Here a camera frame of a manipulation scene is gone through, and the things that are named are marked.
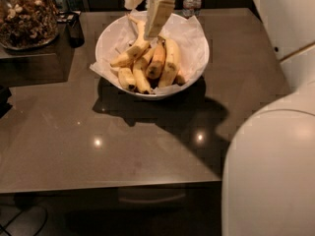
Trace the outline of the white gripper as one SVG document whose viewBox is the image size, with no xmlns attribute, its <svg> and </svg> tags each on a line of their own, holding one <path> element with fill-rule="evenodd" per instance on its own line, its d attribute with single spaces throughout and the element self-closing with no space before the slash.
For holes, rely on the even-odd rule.
<svg viewBox="0 0 315 236">
<path fill-rule="evenodd" d="M 136 9 L 143 0 L 125 0 L 127 10 Z M 155 38 L 161 32 L 175 8 L 175 0 L 148 0 L 145 39 Z"/>
</svg>

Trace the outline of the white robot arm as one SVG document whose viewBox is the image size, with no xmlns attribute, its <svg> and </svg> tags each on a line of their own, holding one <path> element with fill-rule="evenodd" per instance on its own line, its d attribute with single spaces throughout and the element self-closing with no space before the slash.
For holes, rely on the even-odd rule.
<svg viewBox="0 0 315 236">
<path fill-rule="evenodd" d="M 229 146 L 221 236 L 315 236 L 315 0 L 253 0 L 291 93 Z"/>
</svg>

